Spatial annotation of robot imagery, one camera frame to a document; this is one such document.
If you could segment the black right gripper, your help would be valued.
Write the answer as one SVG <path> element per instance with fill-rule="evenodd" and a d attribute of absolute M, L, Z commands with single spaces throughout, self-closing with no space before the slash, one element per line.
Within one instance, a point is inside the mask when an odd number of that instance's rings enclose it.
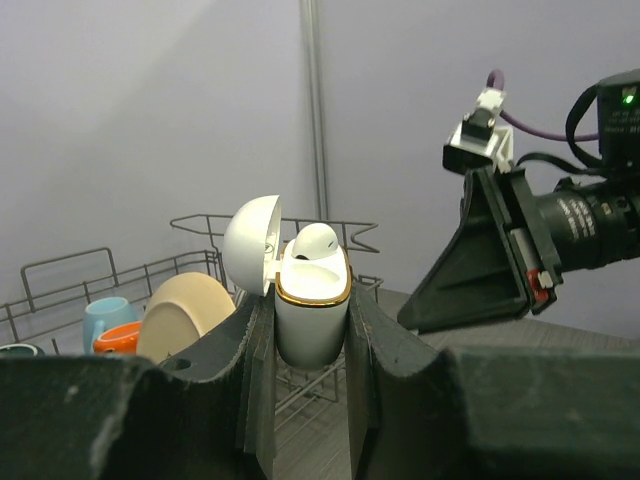
<path fill-rule="evenodd" d="M 534 256 L 525 270 L 513 221 Z M 471 170 L 459 226 L 397 320 L 428 333 L 538 315 L 557 300 L 565 273 L 638 257 L 637 173 L 587 185 L 565 177 L 535 195 L 522 168 L 498 178 Z"/>

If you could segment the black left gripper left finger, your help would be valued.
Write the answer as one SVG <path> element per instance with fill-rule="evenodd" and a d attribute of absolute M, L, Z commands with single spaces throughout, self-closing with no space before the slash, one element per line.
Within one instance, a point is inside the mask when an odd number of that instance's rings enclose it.
<path fill-rule="evenodd" d="M 159 364 L 132 355 L 5 357 L 5 479 L 269 479 L 274 300 L 251 295 Z"/>

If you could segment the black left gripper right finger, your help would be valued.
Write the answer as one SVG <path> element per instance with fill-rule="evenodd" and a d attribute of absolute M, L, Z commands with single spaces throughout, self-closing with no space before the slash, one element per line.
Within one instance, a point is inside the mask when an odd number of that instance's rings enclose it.
<path fill-rule="evenodd" d="M 635 479 L 639 353 L 436 350 L 352 290 L 345 339 L 355 479 Z"/>

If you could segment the white earbud charging case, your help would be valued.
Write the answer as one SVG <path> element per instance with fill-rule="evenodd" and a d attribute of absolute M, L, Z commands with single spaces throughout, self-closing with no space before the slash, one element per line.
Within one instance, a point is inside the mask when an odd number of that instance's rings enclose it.
<path fill-rule="evenodd" d="M 340 354 L 352 292 L 352 268 L 339 243 L 331 256 L 296 259 L 294 239 L 281 240 L 278 195 L 254 198 L 237 210 L 223 242 L 223 262 L 231 281 L 245 292 L 274 291 L 276 344 L 289 366 L 320 370 Z"/>

